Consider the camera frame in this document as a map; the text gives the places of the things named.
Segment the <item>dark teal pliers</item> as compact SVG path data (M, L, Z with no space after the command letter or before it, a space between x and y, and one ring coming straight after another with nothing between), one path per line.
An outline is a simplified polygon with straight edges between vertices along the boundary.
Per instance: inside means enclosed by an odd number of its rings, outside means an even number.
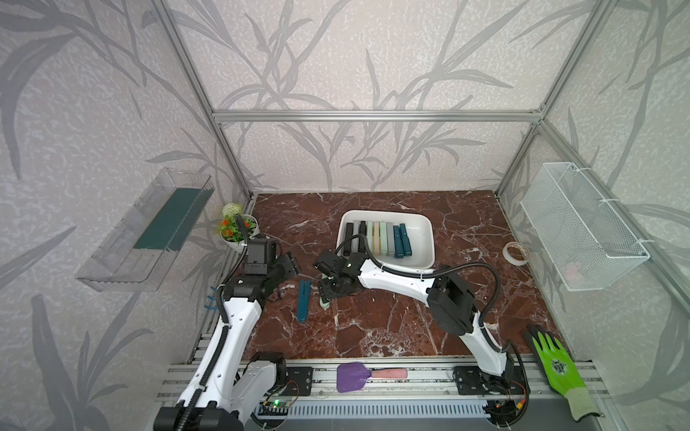
M308 318L311 288L312 283L310 280L300 280L298 290L298 308L296 309L296 317L300 323L305 323Z
M411 250L411 241L410 241L410 237L409 237L408 232L407 232L406 224L400 224L399 231L400 231L400 237L401 237L402 246L403 246L402 252L404 253L405 257L409 257L409 256L413 255L413 251Z

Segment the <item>beige pliers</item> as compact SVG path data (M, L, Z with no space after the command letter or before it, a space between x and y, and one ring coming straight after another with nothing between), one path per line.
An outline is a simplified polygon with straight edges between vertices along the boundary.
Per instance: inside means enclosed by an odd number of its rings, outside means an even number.
M374 222L372 228L373 236L373 253L378 256L381 254L381 235L380 235L380 223Z

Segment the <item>mint green pliers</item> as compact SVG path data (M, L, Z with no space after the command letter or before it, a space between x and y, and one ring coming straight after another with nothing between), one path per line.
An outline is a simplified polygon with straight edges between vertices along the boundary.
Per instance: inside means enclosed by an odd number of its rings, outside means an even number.
M373 252L375 251L374 248L374 224L372 221L367 221L367 242L368 242L368 249Z

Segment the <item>pale green pliers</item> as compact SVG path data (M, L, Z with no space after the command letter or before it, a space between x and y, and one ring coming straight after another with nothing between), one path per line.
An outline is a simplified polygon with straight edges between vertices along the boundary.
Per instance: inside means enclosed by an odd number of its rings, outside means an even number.
M380 255L388 255L388 234L387 234L387 222L379 223L379 243L380 243Z

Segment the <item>light green pliers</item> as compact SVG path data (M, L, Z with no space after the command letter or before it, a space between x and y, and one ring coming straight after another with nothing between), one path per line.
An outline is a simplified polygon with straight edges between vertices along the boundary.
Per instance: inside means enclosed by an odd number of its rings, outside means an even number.
M325 296L320 296L319 301L323 310L328 310L331 307L330 301Z

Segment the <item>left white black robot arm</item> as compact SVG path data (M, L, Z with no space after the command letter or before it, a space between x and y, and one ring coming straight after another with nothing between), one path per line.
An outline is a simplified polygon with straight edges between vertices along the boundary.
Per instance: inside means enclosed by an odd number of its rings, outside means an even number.
M194 377L174 406L160 409L154 430L242 430L260 401L288 384L282 353L241 362L267 300L300 268L267 237L249 241L244 256L242 273L217 288L219 321Z

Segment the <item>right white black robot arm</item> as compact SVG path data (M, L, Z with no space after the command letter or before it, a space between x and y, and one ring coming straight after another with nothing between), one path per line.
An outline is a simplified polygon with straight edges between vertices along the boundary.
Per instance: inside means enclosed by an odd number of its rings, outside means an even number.
M438 327L463 341L483 373L505 376L508 354L485 327L485 318L501 294L501 275L491 265L476 261L436 271L412 271L386 265L366 253L341 256L327 250L316 259L314 268L322 275L320 292L325 303L363 289L413 298L429 308ZM483 309L459 276L465 269L486 269L494 278L493 296Z

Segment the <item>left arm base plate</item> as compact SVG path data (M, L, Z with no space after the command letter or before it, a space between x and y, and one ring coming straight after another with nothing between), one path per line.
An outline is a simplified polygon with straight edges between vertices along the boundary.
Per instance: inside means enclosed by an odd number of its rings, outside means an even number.
M311 366L289 366L285 382L279 386L273 397L308 397L312 393L314 368Z

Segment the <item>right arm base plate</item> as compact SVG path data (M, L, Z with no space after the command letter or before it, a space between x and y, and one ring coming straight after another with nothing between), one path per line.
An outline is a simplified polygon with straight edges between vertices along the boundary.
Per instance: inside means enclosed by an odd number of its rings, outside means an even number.
M456 366L452 376L459 395L509 396L526 391L526 375L514 364L508 364L502 376L489 375L478 366Z

